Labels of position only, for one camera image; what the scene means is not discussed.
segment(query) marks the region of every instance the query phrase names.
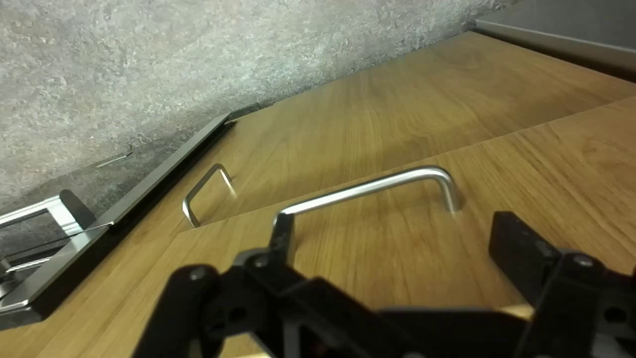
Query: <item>metal frame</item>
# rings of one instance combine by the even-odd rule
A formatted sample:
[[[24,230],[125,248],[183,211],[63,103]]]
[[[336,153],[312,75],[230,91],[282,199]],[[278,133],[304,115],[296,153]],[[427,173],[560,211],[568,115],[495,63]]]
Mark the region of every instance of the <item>metal frame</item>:
[[[22,207],[18,211],[0,215],[0,228],[20,222],[20,220],[28,220],[39,213],[47,213],[57,226],[63,230],[65,236],[75,236],[81,230],[85,230],[93,220],[93,213],[71,193],[71,191],[61,191],[55,197],[47,197],[39,203]],[[12,282],[10,274],[20,272],[20,270],[30,270],[30,268],[38,268],[39,264],[47,262],[51,258],[51,248],[47,244],[41,246],[41,252],[34,252],[30,254],[28,260],[20,260],[20,262],[12,262],[8,256],[0,258],[2,270],[0,270],[0,282],[2,286],[8,286]]]
[[[69,234],[69,240],[38,270],[6,290],[0,300],[0,330],[38,322],[53,312],[143,215],[236,123],[230,117],[222,115],[208,121],[97,220],[91,218],[93,224],[89,226],[85,226],[85,220],[81,224],[71,222],[61,211],[63,205],[55,205],[55,201],[41,201],[36,207],[4,215],[4,220],[14,220],[51,209],[49,213]],[[73,207],[65,191],[59,201]]]

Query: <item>wood grain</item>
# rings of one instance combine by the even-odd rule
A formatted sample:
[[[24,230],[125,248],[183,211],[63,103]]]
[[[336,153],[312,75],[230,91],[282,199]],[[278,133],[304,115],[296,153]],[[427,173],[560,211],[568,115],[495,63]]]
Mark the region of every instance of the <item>wood grain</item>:
[[[634,111],[636,97],[399,165],[447,167],[465,195],[463,211],[449,215],[431,183],[314,211],[298,216],[294,266],[330,278],[373,308],[515,306],[522,300],[485,250],[493,211],[511,209],[550,242],[630,272]],[[177,266],[226,268],[236,252],[266,244],[272,216],[284,205],[181,234],[161,234],[171,222],[151,215],[53,316],[0,332],[0,356],[129,356]],[[248,352],[254,348],[244,340],[228,346],[228,356]]]
[[[212,181],[195,211],[212,222],[632,93],[634,83],[463,34],[240,119],[200,163],[226,165],[238,199]]]

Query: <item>black plastic piece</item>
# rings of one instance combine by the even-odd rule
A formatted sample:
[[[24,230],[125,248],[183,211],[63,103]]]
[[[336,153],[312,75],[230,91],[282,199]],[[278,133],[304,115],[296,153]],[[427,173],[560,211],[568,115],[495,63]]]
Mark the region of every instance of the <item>black plastic piece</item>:
[[[493,215],[489,252],[530,304],[536,304],[546,278],[560,258],[560,252],[550,242],[509,211]]]

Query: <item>black plastic part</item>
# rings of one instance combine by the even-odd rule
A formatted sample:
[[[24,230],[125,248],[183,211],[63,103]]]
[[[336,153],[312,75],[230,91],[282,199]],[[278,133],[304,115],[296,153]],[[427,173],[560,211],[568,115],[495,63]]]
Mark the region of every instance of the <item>black plastic part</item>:
[[[159,304],[135,348],[135,358],[191,356],[193,342],[200,336],[200,308],[204,296],[214,290],[218,274],[210,266],[183,266],[169,278]],[[204,356],[220,352],[222,340],[200,348]]]
[[[516,356],[590,358],[604,272],[590,256],[564,254],[534,304]]]
[[[268,244],[268,260],[286,264],[292,256],[294,215],[280,213]]]
[[[560,258],[550,242],[509,211],[497,211],[493,216],[489,252],[530,304],[536,304]]]

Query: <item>metal rod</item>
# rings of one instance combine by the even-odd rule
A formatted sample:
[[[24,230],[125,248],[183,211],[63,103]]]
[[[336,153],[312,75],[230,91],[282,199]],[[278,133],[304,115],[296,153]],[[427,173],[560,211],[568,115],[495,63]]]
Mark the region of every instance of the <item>metal rod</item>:
[[[284,207],[280,213],[282,215],[308,213],[308,211],[314,211],[314,209],[320,209],[320,207],[328,207],[328,205],[334,205],[334,203],[350,201],[350,199],[356,199],[356,197],[363,197],[363,195],[369,195],[369,193],[375,193],[375,191],[383,191],[383,189],[389,189],[389,187],[399,187],[399,185],[405,185],[405,183],[411,183],[411,181],[421,181],[421,179],[437,181],[437,185],[443,191],[443,199],[445,199],[447,211],[449,213],[459,211],[461,203],[459,203],[459,193],[457,193],[453,177],[443,167],[415,167],[415,169],[409,169],[409,171],[399,171],[399,173],[391,173],[391,175],[385,175],[385,177],[379,177],[379,179],[371,179],[371,181],[365,181],[365,183],[359,183],[359,185],[352,185],[352,187],[328,193],[328,195],[312,197],[312,199],[302,201],[302,203],[294,203],[290,207]]]
[[[197,181],[197,185],[183,197],[183,215],[187,216],[187,220],[193,226],[200,226],[200,220],[197,218],[197,215],[193,213],[193,199],[197,197],[197,193],[202,189],[202,185],[214,175],[220,173],[224,187],[230,191],[232,197],[236,197],[236,191],[232,187],[232,181],[226,173],[226,169],[220,163],[214,163],[210,169],[206,169],[206,173]]]

